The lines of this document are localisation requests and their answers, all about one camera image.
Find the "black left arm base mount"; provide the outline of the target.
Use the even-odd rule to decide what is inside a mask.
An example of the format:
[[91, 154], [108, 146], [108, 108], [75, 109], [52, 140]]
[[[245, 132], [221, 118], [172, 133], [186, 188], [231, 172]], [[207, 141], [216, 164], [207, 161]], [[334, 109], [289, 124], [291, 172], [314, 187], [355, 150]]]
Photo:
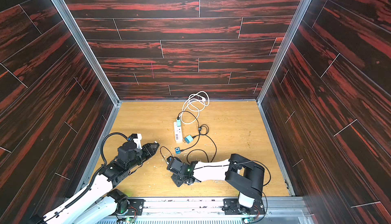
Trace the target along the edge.
[[142, 215], [145, 199], [130, 198], [118, 189], [110, 191], [107, 194], [107, 197], [111, 197], [115, 200], [116, 209], [114, 214], [130, 216]]

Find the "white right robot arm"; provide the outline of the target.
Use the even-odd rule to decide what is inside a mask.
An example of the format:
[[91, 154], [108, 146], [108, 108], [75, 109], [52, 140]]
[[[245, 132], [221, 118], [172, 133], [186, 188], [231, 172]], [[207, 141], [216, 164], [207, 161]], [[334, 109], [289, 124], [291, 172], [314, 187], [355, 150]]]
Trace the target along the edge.
[[257, 161], [232, 154], [229, 159], [215, 163], [193, 161], [187, 164], [170, 156], [167, 164], [177, 187], [204, 181], [226, 181], [239, 191], [239, 208], [250, 209], [256, 201], [262, 201], [266, 166]]

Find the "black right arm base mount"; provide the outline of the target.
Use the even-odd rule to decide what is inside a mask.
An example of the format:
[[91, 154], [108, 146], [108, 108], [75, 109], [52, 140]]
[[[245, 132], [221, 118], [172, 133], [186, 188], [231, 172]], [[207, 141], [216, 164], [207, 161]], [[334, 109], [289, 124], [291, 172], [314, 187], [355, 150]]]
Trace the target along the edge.
[[223, 199], [223, 207], [225, 215], [264, 215], [265, 206], [262, 200], [255, 199], [252, 207], [246, 207], [239, 204], [238, 198]]

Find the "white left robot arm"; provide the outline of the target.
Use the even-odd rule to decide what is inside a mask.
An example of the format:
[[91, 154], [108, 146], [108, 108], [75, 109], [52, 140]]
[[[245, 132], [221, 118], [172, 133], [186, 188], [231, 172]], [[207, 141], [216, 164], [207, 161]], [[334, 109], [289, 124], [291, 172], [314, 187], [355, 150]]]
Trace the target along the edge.
[[141, 148], [132, 148], [129, 153], [118, 154], [111, 162], [101, 166], [93, 175], [91, 182], [73, 197], [43, 216], [31, 217], [28, 224], [71, 224], [103, 195], [109, 193], [130, 175], [136, 166], [153, 157], [159, 143], [147, 143]]

